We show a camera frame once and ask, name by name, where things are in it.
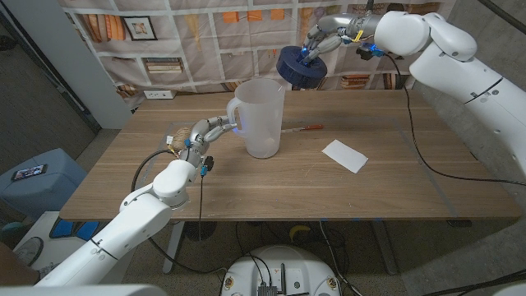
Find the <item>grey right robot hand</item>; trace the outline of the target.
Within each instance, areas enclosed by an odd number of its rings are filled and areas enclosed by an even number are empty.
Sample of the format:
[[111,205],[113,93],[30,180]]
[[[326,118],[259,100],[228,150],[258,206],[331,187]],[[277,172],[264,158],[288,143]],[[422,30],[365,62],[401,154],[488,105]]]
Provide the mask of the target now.
[[365,16],[341,13],[323,16],[308,32],[301,49],[301,64],[307,65],[342,43],[358,42],[365,29]]

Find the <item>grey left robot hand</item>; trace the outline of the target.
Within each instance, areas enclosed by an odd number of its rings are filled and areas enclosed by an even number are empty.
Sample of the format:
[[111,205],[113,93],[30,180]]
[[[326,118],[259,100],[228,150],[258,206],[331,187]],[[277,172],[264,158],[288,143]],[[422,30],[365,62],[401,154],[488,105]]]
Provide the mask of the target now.
[[202,119],[191,127],[188,150],[203,155],[210,143],[237,127],[226,115]]

